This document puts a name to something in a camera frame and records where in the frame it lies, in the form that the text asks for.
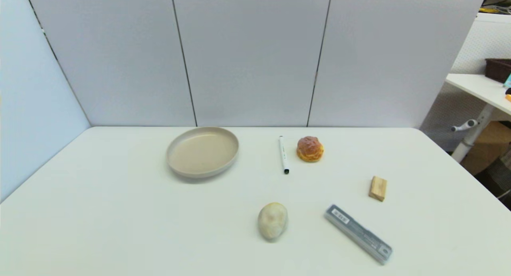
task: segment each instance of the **wooden block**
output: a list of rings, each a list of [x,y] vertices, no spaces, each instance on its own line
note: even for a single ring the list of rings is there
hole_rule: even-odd
[[[371,182],[369,196],[383,202],[385,200],[385,190],[387,189],[387,180],[374,176]]]

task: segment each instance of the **white wall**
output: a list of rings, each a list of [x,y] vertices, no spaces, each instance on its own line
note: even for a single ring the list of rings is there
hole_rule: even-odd
[[[1,200],[89,127],[28,0],[0,0]]]
[[[482,0],[332,0],[309,126],[419,127]]]
[[[306,126],[329,0],[174,0],[199,126]]]
[[[195,126],[172,0],[31,0],[92,125]]]

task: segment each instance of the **brown tray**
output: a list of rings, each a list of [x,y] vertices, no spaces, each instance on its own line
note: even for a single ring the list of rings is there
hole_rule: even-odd
[[[511,74],[511,59],[486,59],[484,75],[494,81],[505,83]]]

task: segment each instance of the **panel seam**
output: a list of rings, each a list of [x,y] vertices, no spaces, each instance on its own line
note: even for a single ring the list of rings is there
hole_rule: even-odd
[[[42,32],[42,35],[44,36],[44,39],[46,39],[46,43],[48,43],[48,46],[50,47],[50,50],[51,50],[51,53],[53,54],[53,57],[55,58],[55,61],[57,61],[57,65],[59,66],[60,68],[60,71],[62,72],[62,75],[64,76],[64,79],[65,81],[67,82],[67,86],[69,86],[69,89],[71,89],[71,93],[73,94],[73,96],[75,97],[78,105],[80,106],[80,109],[82,110],[84,116],[85,116],[85,119],[87,119],[87,122],[89,123],[89,126],[90,127],[93,127],[92,123],[91,123],[91,120],[89,119],[87,113],[85,112],[85,110],[83,109],[83,106],[82,106],[82,103],[80,103],[80,100],[78,99],[78,97],[76,96],[76,93],[75,93],[75,90],[73,89],[73,87],[71,86],[71,83],[69,82],[69,79],[66,75],[66,73],[64,72],[64,69],[62,69],[62,65],[60,65],[60,62],[59,62],[59,59],[57,58],[57,55],[55,54],[55,51],[53,50],[53,47],[51,46],[51,43],[50,41],[48,40],[48,36],[46,36],[46,32],[44,31],[44,28],[42,27],[41,25],[41,22],[39,20],[39,17],[37,16],[37,12],[35,12],[35,9],[34,9],[34,6],[32,5],[32,2],[31,0],[29,0],[29,4],[30,4],[30,7],[32,8],[32,12],[34,13],[35,15],[35,19],[37,20],[37,23],[39,24],[39,27],[41,28],[41,32]]]
[[[172,8],[174,9],[174,19],[176,20],[177,35],[179,36],[179,44],[181,45],[181,54],[183,56],[184,72],[186,73],[186,81],[188,82],[188,91],[190,92],[190,101],[192,102],[193,118],[195,119],[195,126],[198,127],[199,125],[197,125],[197,116],[195,115],[195,106],[193,105],[192,87],[190,86],[190,78],[188,77],[188,68],[186,67],[186,59],[184,58],[183,41],[181,39],[181,31],[179,30],[179,23],[177,21],[177,11],[176,11],[176,4],[174,3],[174,0],[172,0]]]
[[[323,38],[321,39],[321,47],[319,49],[318,65],[316,66],[316,74],[314,75],[314,86],[312,87],[311,104],[309,106],[309,116],[307,117],[307,127],[309,127],[309,120],[311,119],[312,101],[314,101],[314,91],[316,90],[316,81],[318,79],[319,63],[321,61],[321,53],[323,52],[323,42],[325,41],[325,32],[327,30],[328,14],[330,13],[330,3],[332,0],[328,0],[327,16],[325,18],[325,26],[323,27]]]

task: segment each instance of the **desk leg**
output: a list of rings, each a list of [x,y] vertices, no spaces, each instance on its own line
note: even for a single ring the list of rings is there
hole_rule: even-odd
[[[488,125],[493,109],[495,108],[492,105],[486,104],[477,118],[479,125],[469,130],[467,135],[463,138],[463,140],[461,140],[461,143],[459,143],[458,147],[456,147],[452,153],[452,158],[454,158],[454,160],[456,160],[458,163],[460,163],[463,158],[465,158],[469,150],[474,146],[476,139]]]

